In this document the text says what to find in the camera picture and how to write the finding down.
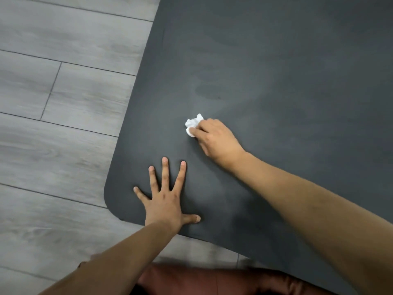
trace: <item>person's right hand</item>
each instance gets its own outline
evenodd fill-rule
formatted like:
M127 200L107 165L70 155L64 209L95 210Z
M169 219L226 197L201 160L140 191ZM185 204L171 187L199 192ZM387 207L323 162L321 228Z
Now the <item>person's right hand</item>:
M245 152L228 127L220 120L207 119L196 128L190 127L204 153L223 168L230 170Z

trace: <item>person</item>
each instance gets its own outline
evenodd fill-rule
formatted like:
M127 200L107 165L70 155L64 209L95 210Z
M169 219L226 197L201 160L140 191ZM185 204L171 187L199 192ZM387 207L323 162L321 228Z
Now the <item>person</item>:
M204 153L253 188L361 294L393 292L393 225L310 181L275 168L246 152L217 119L203 120L190 132ZM86 263L42 295L129 294L144 269L183 225L198 215L180 209L186 162L172 190L168 159L162 159L159 190L149 167L152 199L134 192L146 209L145 227Z

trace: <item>person's left arm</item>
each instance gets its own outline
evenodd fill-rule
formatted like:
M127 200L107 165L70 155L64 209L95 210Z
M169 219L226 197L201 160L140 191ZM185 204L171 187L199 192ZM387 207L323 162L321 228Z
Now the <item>person's left arm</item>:
M139 188L134 192L146 209L145 227L76 269L40 295L129 295L143 270L179 232L182 225L198 223L198 215L182 214L180 193L186 163L180 164L174 188L169 189L168 159L162 159L161 190L154 167L149 168L152 200Z

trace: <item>floor plank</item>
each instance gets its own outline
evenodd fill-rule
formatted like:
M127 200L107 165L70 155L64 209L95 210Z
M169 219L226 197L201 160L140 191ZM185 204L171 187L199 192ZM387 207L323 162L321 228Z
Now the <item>floor plank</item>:
M0 265L52 279L73 271L141 226L108 209L0 185ZM176 236L160 261L235 267L238 255L213 244Z
M53 283L54 281L45 278L0 268L0 294L34 295L45 290Z
M0 49L136 75L152 22L0 0Z
M117 138L0 113L0 183L105 206Z
M134 82L132 75L63 63L42 120L118 136Z
M60 62L0 51L0 112L41 118Z
M160 0L37 0L152 21Z

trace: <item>hand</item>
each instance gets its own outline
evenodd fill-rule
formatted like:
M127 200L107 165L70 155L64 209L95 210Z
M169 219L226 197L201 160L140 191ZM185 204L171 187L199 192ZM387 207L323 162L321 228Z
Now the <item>hand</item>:
M202 120L189 131L198 139L204 153L227 170L245 153L230 129L220 120Z
M156 222L163 223L168 225L174 235L176 235L183 225L200 222L200 216L183 214L180 208L180 193L183 188L186 169L187 164L185 161L182 161L174 187L172 190L169 190L168 158L163 157L161 190L158 191L156 172L153 166L149 167L152 199L150 200L146 197L138 187L134 187L134 192L145 206L145 226Z

